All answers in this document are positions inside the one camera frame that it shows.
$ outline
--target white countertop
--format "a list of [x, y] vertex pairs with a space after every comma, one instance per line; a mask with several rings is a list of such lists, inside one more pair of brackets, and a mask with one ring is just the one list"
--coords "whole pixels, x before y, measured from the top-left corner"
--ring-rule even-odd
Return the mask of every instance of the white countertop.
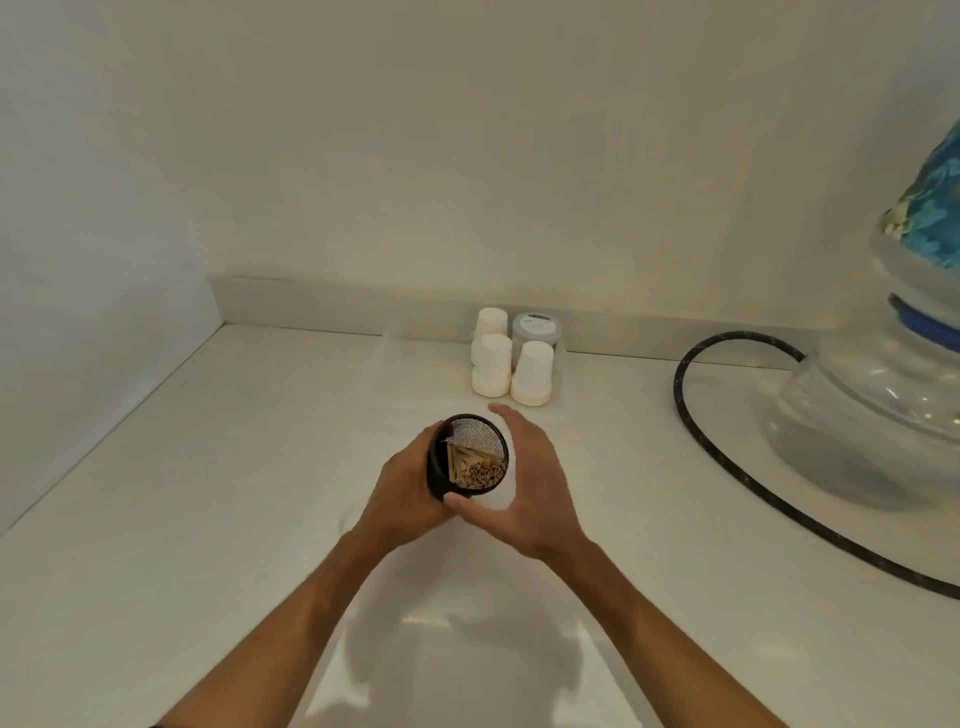
[[[323, 558], [389, 454], [483, 411], [467, 359], [456, 344], [221, 329], [0, 538], [0, 724], [155, 720]], [[790, 725], [956, 725], [960, 602], [854, 560], [727, 476], [676, 416], [675, 366], [569, 354], [562, 391], [530, 410], [590, 536]], [[765, 447], [754, 402], [785, 376], [694, 365], [687, 398], [761, 481], [900, 548], [902, 516], [812, 489]], [[910, 530], [887, 555], [955, 578], [957, 544]], [[315, 683], [309, 728], [657, 725], [562, 585], [460, 522], [377, 570]]]

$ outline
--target blue ring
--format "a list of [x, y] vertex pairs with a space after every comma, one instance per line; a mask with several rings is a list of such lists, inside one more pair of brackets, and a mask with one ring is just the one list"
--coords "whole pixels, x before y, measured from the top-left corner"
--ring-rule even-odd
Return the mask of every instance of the blue ring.
[[900, 322], [915, 334], [934, 344], [939, 344], [944, 349], [960, 352], [960, 330], [931, 319], [893, 293], [890, 294], [889, 301], [897, 311]]

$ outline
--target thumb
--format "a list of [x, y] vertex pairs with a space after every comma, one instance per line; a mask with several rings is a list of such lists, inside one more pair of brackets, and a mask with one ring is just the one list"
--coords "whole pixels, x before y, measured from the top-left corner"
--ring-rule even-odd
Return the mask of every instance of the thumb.
[[506, 511], [494, 511], [458, 493], [445, 493], [444, 505], [464, 521], [470, 525], [482, 528], [495, 539], [505, 544], [511, 542], [510, 517]]

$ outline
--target blue patterned cloth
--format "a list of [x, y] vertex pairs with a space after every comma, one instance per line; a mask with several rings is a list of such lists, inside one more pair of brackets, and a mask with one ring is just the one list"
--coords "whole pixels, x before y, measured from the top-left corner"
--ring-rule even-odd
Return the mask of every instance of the blue patterned cloth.
[[960, 275], [960, 121], [930, 156], [880, 229]]

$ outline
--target forearm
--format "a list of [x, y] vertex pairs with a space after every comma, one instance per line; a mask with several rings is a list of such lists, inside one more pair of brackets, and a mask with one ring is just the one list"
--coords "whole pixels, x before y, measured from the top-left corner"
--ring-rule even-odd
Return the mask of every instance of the forearm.
[[780, 727], [762, 703], [717, 665], [592, 542], [551, 568], [580, 597], [666, 728]]
[[383, 553], [352, 534], [160, 722], [285, 728], [337, 622]]

